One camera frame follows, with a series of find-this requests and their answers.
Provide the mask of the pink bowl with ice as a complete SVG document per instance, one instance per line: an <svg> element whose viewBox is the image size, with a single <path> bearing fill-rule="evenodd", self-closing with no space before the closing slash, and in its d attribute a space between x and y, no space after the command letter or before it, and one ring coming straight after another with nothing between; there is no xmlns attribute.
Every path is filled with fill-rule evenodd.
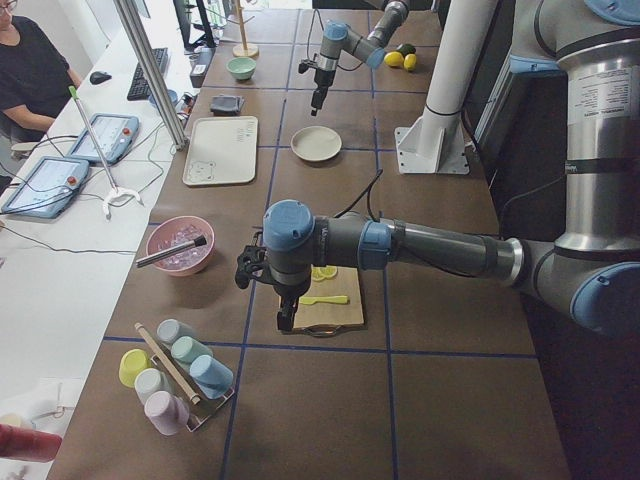
<svg viewBox="0 0 640 480"><path fill-rule="evenodd" d="M211 224L197 216L178 216L156 227L146 243L146 255L154 255L190 243L188 249L160 259L153 266L174 277L205 269L214 255L215 233Z"/></svg>

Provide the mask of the red bottle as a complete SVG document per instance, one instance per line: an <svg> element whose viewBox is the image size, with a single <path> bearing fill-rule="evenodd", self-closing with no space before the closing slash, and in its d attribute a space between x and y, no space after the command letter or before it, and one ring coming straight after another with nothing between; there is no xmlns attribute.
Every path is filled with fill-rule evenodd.
<svg viewBox="0 0 640 480"><path fill-rule="evenodd" d="M48 432L1 425L1 457L13 460L49 462L61 446L62 437Z"/></svg>

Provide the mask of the aluminium frame post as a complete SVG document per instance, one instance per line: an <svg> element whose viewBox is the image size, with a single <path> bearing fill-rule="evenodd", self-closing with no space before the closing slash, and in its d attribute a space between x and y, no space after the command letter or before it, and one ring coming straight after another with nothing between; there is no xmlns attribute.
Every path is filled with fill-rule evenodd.
<svg viewBox="0 0 640 480"><path fill-rule="evenodd" d="M130 0L114 0L114 5L138 62L149 83L157 110L169 131L173 145L177 151L183 150L188 145L188 139L169 97L164 77L155 60L152 47L143 23L140 20L140 16L137 13L136 6L134 2Z"/></svg>

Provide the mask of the metal black-tipped stirrer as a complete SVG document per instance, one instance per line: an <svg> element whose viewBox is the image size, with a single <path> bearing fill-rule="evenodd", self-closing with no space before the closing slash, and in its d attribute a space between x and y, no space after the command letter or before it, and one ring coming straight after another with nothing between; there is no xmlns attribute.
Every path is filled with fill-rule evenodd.
<svg viewBox="0 0 640 480"><path fill-rule="evenodd" d="M178 253L181 253L183 251L186 250L190 250L196 247L201 247L207 244L207 239L204 235L200 235L198 237L196 237L195 239L192 240L188 240L186 242L183 242L181 244L166 248L164 250L158 251L156 253L147 255L145 257L139 258L135 260L135 266L137 268L142 268L142 267L146 267L148 265L151 265L155 262L158 262L160 260L163 260L165 258L169 258L173 255L176 255Z"/></svg>

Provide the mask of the blue teach pendant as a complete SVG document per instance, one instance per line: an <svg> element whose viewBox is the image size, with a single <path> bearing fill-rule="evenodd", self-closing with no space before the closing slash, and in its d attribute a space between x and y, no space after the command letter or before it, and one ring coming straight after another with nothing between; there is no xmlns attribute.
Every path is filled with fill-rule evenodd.
<svg viewBox="0 0 640 480"><path fill-rule="evenodd" d="M9 196L1 213L53 219L75 199L89 171L86 160L42 157Z"/></svg>
<svg viewBox="0 0 640 480"><path fill-rule="evenodd" d="M98 144L109 165L118 163L134 142L140 121L136 116L116 114L94 114L91 126ZM84 129L66 154L67 158L86 160L90 164L101 163L90 134Z"/></svg>

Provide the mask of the grey-blue cup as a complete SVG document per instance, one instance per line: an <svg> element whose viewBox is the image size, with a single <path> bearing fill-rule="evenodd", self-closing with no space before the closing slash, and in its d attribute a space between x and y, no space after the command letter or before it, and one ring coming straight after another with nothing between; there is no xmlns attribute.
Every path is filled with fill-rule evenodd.
<svg viewBox="0 0 640 480"><path fill-rule="evenodd" d="M161 321L156 328L157 338L166 346L172 346L179 338L197 338L196 331L188 324L169 318Z"/></svg>

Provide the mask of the cream round plate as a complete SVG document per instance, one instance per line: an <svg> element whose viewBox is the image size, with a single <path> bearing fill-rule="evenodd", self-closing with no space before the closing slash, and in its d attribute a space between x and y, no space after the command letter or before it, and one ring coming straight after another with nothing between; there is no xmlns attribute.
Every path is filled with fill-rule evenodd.
<svg viewBox="0 0 640 480"><path fill-rule="evenodd" d="M298 130L292 137L293 153L307 162L322 162L334 158L342 148L341 136L325 126L309 126Z"/></svg>

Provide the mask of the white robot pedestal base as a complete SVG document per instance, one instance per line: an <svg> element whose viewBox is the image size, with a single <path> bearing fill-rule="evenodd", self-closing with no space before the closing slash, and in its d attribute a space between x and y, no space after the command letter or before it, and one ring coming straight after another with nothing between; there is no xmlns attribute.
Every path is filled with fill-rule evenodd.
<svg viewBox="0 0 640 480"><path fill-rule="evenodd" d="M395 129L401 174L469 173L461 112L496 0L450 3L422 115Z"/></svg>

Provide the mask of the white grabber stick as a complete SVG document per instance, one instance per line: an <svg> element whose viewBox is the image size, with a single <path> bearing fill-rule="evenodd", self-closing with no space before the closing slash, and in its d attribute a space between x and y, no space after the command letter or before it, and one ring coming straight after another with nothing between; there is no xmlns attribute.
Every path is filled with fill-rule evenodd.
<svg viewBox="0 0 640 480"><path fill-rule="evenodd" d="M129 188L125 188L123 186L119 186L115 180L115 178L113 177L112 173L111 173L111 165L109 165L106 161L105 155L103 154L99 144L98 144L98 140L96 138L96 135L94 133L94 130L91 126L91 117L88 116L88 114L86 113L86 110L83 106L82 101L79 98L77 89L74 86L69 86L68 90L70 92L71 98L74 101L74 104L76 105L76 108L80 114L80 117L84 123L84 127L85 129L88 131L88 133L91 136L91 139L93 140L93 143L95 145L95 150L98 152L100 160L101 160L101 166L103 168L104 173L106 174L107 180L109 182L110 185L110 190L107 192L106 196L104 197L104 200L102 201L102 210L103 213L105 215L105 218L107 220L109 220L111 218L111 211L110 211L110 205L112 202L116 201L116 200L121 200L121 199L125 199L125 198L133 198L135 199L139 204L142 204L142 199L140 194L136 191L136 190L132 190Z"/></svg>

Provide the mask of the mint green cup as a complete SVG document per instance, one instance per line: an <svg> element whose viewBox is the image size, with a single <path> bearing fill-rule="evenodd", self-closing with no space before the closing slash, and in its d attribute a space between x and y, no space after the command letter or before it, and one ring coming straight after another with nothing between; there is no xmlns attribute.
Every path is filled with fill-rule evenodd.
<svg viewBox="0 0 640 480"><path fill-rule="evenodd" d="M190 365L196 358L213 356L212 350L191 336L182 336L171 345L171 355L180 364Z"/></svg>

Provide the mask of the bamboo cutting board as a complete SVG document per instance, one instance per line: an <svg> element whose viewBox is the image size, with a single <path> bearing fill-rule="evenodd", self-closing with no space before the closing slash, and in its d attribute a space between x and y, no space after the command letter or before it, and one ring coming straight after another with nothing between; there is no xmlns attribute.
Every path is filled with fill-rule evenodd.
<svg viewBox="0 0 640 480"><path fill-rule="evenodd" d="M333 279L314 282L311 278L310 288L303 296L347 295L350 298L349 303L346 305L324 303L302 305L299 303L293 331L280 331L281 333L326 338L346 330L364 327L365 319L358 270L351 267L337 268L337 276Z"/></svg>

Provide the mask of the black computer mouse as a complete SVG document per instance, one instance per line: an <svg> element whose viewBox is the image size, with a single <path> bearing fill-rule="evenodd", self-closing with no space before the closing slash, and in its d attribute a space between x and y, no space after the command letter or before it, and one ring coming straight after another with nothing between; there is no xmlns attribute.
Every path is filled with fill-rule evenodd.
<svg viewBox="0 0 640 480"><path fill-rule="evenodd" d="M89 76L89 81L92 85L99 85L111 79L112 76L104 71L94 71Z"/></svg>

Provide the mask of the yellow lemon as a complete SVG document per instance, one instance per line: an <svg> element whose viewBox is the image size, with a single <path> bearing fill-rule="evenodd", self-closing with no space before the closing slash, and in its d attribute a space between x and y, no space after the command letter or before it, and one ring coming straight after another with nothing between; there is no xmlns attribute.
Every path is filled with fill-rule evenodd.
<svg viewBox="0 0 640 480"><path fill-rule="evenodd" d="M417 66L417 55L415 53L409 53L404 56L403 69L407 72L413 72Z"/></svg>
<svg viewBox="0 0 640 480"><path fill-rule="evenodd" d="M384 63L390 68L402 68L404 65L404 56L398 51L391 51L385 54Z"/></svg>

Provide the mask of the white cup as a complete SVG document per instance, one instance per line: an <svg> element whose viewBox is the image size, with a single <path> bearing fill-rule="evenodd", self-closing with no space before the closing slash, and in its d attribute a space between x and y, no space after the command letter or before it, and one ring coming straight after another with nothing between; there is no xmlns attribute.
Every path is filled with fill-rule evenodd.
<svg viewBox="0 0 640 480"><path fill-rule="evenodd" d="M156 392L174 393L167 375L156 368L142 370L134 380L134 389L142 405Z"/></svg>

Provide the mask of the wooden mug stand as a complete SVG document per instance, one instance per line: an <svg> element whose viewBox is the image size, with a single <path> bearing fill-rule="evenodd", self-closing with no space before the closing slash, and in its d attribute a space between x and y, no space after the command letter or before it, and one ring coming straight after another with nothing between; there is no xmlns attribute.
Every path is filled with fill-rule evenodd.
<svg viewBox="0 0 640 480"><path fill-rule="evenodd" d="M235 57L255 58L259 55L259 48L256 44L250 43L248 41L241 1L235 0L234 6L235 6L236 22L239 26L241 42L233 47L232 53Z"/></svg>

